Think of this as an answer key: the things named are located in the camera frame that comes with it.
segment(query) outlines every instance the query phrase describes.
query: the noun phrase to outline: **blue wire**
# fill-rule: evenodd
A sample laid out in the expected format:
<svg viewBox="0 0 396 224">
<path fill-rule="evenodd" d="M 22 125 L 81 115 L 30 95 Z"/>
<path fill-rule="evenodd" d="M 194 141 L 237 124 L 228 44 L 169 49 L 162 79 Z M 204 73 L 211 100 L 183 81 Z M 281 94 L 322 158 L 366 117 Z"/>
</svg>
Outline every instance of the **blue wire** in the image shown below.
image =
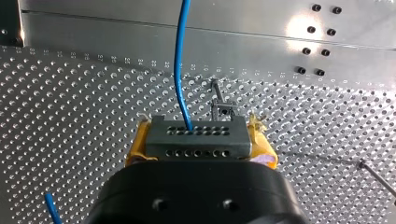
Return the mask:
<svg viewBox="0 0 396 224">
<path fill-rule="evenodd" d="M 175 90 L 178 104 L 180 105 L 181 114 L 183 115 L 184 122 L 189 131 L 192 130 L 192 123 L 189 115 L 189 109 L 186 107 L 186 103 L 183 98 L 183 90 L 181 88 L 181 57 L 183 55 L 183 41 L 184 33 L 186 31 L 186 21 L 189 15 L 190 0 L 183 0 L 181 4 L 180 15 L 178 17 L 177 25 L 177 37 L 176 37 L 176 49 L 175 49 L 175 62 L 174 62 L 174 73 L 175 73 Z"/>
<path fill-rule="evenodd" d="M 50 193 L 46 193 L 44 195 L 44 199 L 46 201 L 46 205 L 49 209 L 50 216 L 52 217 L 52 221 L 54 224 L 62 224 L 61 218 L 59 217 L 58 211 L 56 211 L 55 205 L 53 204 L 52 195 Z"/>
</svg>

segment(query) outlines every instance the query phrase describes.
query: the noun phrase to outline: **metal bracket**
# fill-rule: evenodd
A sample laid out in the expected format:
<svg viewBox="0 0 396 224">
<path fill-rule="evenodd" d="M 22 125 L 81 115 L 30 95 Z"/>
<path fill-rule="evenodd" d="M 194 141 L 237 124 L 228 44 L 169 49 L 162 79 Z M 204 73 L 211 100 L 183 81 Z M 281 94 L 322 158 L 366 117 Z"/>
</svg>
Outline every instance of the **metal bracket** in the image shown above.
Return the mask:
<svg viewBox="0 0 396 224">
<path fill-rule="evenodd" d="M 235 101 L 224 101 L 224 98 L 222 96 L 220 87 L 219 87 L 219 81 L 217 79 L 214 79 L 212 81 L 212 90 L 215 89 L 216 95 L 218 96 L 217 99 L 212 100 L 212 105 L 211 105 L 211 114 L 212 114 L 212 120 L 217 121 L 219 120 L 219 117 L 221 116 L 230 116 L 231 119 L 233 119 L 233 116 L 239 115 L 238 112 L 238 106 L 236 105 Z"/>
</svg>

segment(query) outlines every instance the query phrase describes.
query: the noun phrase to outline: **thin metal rod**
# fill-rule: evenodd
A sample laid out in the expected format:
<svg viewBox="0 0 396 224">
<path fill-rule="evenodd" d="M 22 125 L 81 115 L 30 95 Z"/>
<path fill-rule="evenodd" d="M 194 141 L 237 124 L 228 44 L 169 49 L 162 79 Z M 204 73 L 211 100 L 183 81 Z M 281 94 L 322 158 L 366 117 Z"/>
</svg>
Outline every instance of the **thin metal rod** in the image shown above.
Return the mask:
<svg viewBox="0 0 396 224">
<path fill-rule="evenodd" d="M 374 171 L 370 166 L 368 166 L 366 163 L 362 163 L 362 168 L 365 168 L 376 180 L 379 181 L 391 194 L 393 194 L 394 197 L 396 197 L 396 190 L 386 181 L 384 178 L 382 178 L 381 175 L 379 175 L 376 171 Z"/>
<path fill-rule="evenodd" d="M 222 103 L 225 103 L 217 79 L 213 80 L 213 82 L 212 82 L 212 88 L 215 88 L 216 95 L 218 96 L 218 99 L 219 99 Z"/>
</svg>

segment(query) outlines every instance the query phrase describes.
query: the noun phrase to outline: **perforated aluminum sheet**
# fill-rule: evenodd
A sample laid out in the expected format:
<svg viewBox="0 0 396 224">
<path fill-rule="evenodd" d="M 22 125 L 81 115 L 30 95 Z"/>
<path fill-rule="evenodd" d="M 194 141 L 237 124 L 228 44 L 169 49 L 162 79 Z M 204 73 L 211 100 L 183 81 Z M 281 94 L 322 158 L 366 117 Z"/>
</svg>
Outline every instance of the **perforated aluminum sheet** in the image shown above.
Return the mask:
<svg viewBox="0 0 396 224">
<path fill-rule="evenodd" d="M 82 223 L 101 186 L 123 167 L 137 113 L 182 119 L 171 74 L 64 55 L 0 53 L 0 200 L 10 223 L 50 223 L 46 191 L 65 223 Z M 194 119 L 210 118 L 211 74 L 184 77 Z M 392 197 L 355 163 L 366 159 L 396 187 L 395 92 L 244 78 L 222 78 L 224 96 L 241 114 L 267 116 L 278 171 L 311 222 L 386 222 Z"/>
</svg>

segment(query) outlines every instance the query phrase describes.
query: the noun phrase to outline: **metal panel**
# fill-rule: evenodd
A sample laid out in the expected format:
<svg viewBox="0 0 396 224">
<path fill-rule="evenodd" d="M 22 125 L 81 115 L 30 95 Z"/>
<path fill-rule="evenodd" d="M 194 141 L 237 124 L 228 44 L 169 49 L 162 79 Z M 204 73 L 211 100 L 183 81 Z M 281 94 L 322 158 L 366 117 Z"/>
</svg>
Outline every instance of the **metal panel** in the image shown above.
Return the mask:
<svg viewBox="0 0 396 224">
<path fill-rule="evenodd" d="M 137 113 L 182 118 L 171 75 L 151 64 L 43 49 L 2 48 L 0 58 L 7 223 L 49 223 L 45 191 L 54 192 L 64 222 L 82 223 L 104 181 L 123 166 Z M 212 74 L 184 78 L 193 119 L 210 118 Z M 267 116 L 278 170 L 311 222 L 384 223 L 393 199 L 355 163 L 366 159 L 396 187 L 395 92 L 255 78 L 221 79 L 224 96 L 242 115 L 253 108 Z"/>
<path fill-rule="evenodd" d="M 117 55 L 112 60 L 155 65 L 164 71 L 173 67 L 173 27 L 30 13 L 23 14 L 22 19 L 29 46 L 73 49 L 76 54 Z M 396 87 L 396 52 L 391 50 L 196 29 L 188 30 L 185 41 L 183 69 L 192 74 L 210 70 L 219 77 L 248 77 L 253 81 L 291 79 L 294 83 L 354 88 Z M 311 54 L 302 54 L 303 48 L 310 48 Z M 331 52 L 330 56 L 321 55 L 324 49 Z M 296 74 L 298 66 L 306 69 L 306 75 Z M 324 77 L 315 75 L 318 69 L 325 71 Z"/>
<path fill-rule="evenodd" d="M 22 0 L 21 9 L 174 26 L 180 3 L 180 0 L 122 0 L 117 3 L 111 0 Z M 311 9 L 314 3 L 322 6 L 320 12 Z M 332 13 L 334 7 L 343 9 L 342 13 Z M 395 10 L 393 1 L 374 0 L 200 0 L 191 1 L 187 25 L 213 31 L 394 49 Z M 315 26 L 316 32 L 309 34 L 308 26 Z M 330 28 L 336 30 L 335 36 L 326 34 Z"/>
</svg>

